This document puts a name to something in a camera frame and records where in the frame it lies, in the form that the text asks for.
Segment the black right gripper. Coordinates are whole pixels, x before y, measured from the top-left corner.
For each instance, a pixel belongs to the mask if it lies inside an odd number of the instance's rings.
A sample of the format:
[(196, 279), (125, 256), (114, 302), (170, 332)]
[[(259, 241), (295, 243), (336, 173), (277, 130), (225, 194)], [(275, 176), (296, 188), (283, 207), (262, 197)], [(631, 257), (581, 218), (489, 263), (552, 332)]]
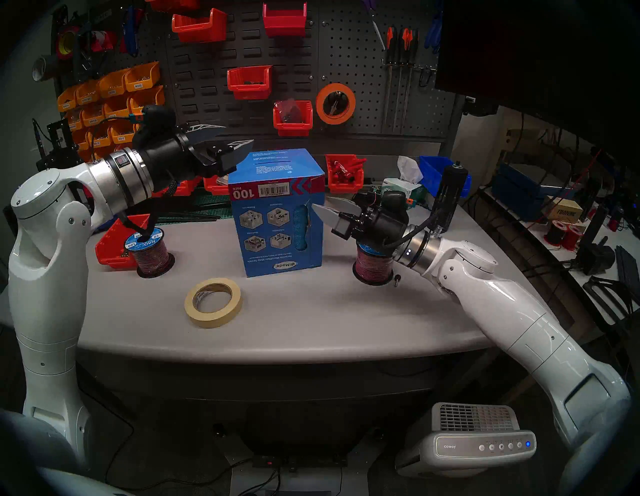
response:
[(376, 248), (397, 248), (403, 243), (408, 227), (408, 213), (403, 207), (364, 206), (337, 196), (327, 196), (324, 204), (313, 203), (312, 209), (338, 237)]

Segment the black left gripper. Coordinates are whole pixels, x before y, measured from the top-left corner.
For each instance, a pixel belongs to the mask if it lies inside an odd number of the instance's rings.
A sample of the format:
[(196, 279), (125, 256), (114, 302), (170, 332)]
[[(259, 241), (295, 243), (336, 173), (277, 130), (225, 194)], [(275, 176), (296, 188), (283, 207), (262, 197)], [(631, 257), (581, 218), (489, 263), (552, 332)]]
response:
[(167, 188), (172, 182), (210, 178), (235, 172), (254, 148), (253, 139), (218, 146), (211, 142), (227, 130), (226, 126), (192, 125), (185, 133), (158, 137), (145, 144), (145, 166), (153, 188)]

